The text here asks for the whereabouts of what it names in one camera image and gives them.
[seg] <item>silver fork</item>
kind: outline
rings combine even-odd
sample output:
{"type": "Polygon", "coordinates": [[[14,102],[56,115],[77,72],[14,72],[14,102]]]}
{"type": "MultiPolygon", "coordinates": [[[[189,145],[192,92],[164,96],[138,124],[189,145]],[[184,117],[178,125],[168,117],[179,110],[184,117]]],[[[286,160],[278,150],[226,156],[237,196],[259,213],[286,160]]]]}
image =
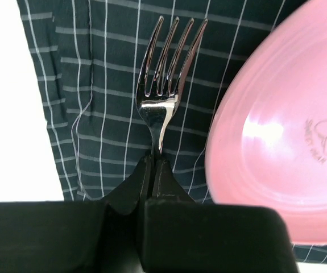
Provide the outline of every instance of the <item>silver fork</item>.
{"type": "Polygon", "coordinates": [[[204,19],[200,28],[198,29],[197,34],[189,47],[181,72],[178,75],[176,85],[174,88],[172,88],[173,74],[193,22],[194,20],[191,18],[180,38],[176,51],[173,54],[171,64],[168,67],[167,74],[164,77],[164,67],[167,61],[169,46],[171,45],[173,35],[179,23],[179,18],[176,17],[172,23],[172,27],[169,30],[168,36],[161,51],[157,67],[154,72],[151,88],[147,90],[147,79],[153,51],[163,23],[163,17],[160,16],[148,43],[147,51],[144,55],[142,67],[139,72],[135,103],[140,116],[150,129],[152,136],[152,154],[156,159],[162,154],[164,132],[169,121],[179,107],[187,73],[208,21],[207,19],[204,19]]]}

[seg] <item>white wall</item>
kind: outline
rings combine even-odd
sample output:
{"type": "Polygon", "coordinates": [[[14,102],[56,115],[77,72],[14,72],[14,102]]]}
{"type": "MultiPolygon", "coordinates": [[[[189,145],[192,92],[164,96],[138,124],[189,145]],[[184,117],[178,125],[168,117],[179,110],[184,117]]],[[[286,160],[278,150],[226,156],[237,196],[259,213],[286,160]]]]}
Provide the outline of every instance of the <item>white wall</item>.
{"type": "Polygon", "coordinates": [[[0,0],[0,201],[63,199],[45,125],[16,0],[0,0]]]}

